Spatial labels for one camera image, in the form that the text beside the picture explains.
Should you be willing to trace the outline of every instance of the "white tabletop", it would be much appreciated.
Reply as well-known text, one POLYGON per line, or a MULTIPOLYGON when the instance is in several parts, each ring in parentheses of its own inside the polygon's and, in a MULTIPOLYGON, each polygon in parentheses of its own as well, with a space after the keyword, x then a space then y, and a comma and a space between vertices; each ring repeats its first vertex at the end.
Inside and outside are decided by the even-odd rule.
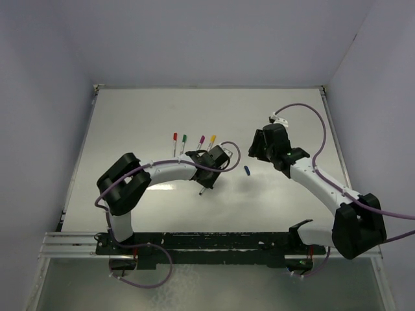
MULTIPOLYGON (((194 150, 201 135, 206 136, 204 146, 213 134, 217 143, 234 141, 241 148, 241 164, 221 174, 203 196, 195 181, 147 189, 132 212, 134 231, 286 231, 308 218, 332 220, 305 188, 270 163, 247 156, 255 130, 268 124, 273 111, 292 102, 310 104, 328 123, 318 89, 100 90, 62 231, 105 231, 104 213, 93 205, 98 178, 127 152, 139 159, 171 158, 174 132, 179 142, 187 134, 186 150, 194 150)), ((322 140, 317 117, 301 107, 281 115, 289 121, 291 145, 314 154, 322 140)), ((330 129, 318 164, 345 183, 330 129)))

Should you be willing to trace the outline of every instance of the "white wall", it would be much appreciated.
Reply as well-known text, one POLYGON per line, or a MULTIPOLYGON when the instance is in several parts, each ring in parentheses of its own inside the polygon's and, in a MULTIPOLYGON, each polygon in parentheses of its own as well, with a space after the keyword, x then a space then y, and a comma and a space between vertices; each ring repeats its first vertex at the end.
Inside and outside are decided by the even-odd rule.
POLYGON ((328 83, 373 0, 54 1, 94 83, 328 83))
MULTIPOLYGON (((415 215, 415 1, 380 0, 328 86, 353 186, 415 215)), ((415 223, 386 218, 389 236, 415 223)), ((400 310, 415 309, 415 236, 382 247, 400 310)))
POLYGON ((49 3, 0 2, 2 310, 21 310, 54 230, 93 90, 49 3))

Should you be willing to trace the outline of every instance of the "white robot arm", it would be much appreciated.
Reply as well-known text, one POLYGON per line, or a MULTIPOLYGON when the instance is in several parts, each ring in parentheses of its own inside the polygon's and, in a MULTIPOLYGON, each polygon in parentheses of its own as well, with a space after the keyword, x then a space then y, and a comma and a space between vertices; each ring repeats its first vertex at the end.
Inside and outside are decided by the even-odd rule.
MULTIPOLYGON (((161 163, 154 166, 151 163, 155 161, 144 161, 144 163, 150 163, 148 168, 131 176, 128 182, 119 183, 104 197, 115 239, 123 242, 134 234, 131 210, 137 205, 148 187, 174 180, 195 180, 205 188, 212 189, 220 173, 209 172, 188 163, 220 169, 229 164, 231 157, 232 153, 229 150, 218 145, 210 151, 186 152, 174 159, 160 161, 161 163)), ((99 178, 97 186, 100 193, 103 193, 122 175, 140 165, 140 160, 133 153, 123 155, 99 178)))
MULTIPOLYGON (((383 243, 386 240, 386 230, 382 215, 362 209, 343 196, 343 192, 339 192, 322 180, 314 171, 310 155, 301 148, 291 148, 285 129, 287 125, 275 121, 275 118, 271 117, 272 124, 256 131, 249 156, 271 162, 276 170, 313 193, 334 216, 332 222, 305 220, 291 227, 290 233, 293 239, 306 245, 336 247, 347 259, 353 259, 383 243)), ((381 209, 379 201, 373 194, 362 196, 342 185, 320 168, 318 171, 356 200, 381 209)))

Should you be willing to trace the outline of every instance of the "blue marker cap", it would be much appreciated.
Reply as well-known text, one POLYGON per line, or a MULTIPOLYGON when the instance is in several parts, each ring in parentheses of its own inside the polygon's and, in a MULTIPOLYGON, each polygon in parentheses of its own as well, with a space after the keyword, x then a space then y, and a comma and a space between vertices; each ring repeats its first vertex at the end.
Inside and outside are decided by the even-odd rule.
POLYGON ((249 176, 251 174, 251 172, 249 171, 249 168, 246 165, 244 166, 244 168, 245 168, 246 175, 249 176))

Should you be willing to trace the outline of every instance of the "marker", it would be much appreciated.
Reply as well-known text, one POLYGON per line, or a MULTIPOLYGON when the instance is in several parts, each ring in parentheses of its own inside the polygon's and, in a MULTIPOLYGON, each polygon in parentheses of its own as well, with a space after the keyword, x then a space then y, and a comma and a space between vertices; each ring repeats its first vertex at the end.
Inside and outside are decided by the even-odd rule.
POLYGON ((213 146, 213 143, 215 142, 215 139, 216 139, 216 135, 212 135, 212 138, 210 139, 209 146, 207 146, 208 151, 211 150, 211 148, 213 146))
POLYGON ((206 188, 203 187, 202 190, 199 192, 199 196, 201 196, 203 194, 203 192, 205 192, 206 188))
POLYGON ((177 133, 173 134, 173 157, 176 157, 177 133))
POLYGON ((204 141, 205 141, 205 137, 204 137, 204 135, 202 135, 201 138, 200 138, 200 140, 199 140, 199 144, 197 145, 196 150, 200 150, 201 149, 204 141))
POLYGON ((180 151, 180 154, 184 153, 184 145, 186 144, 186 140, 187 140, 187 135, 184 134, 183 139, 182 139, 182 151, 180 151))

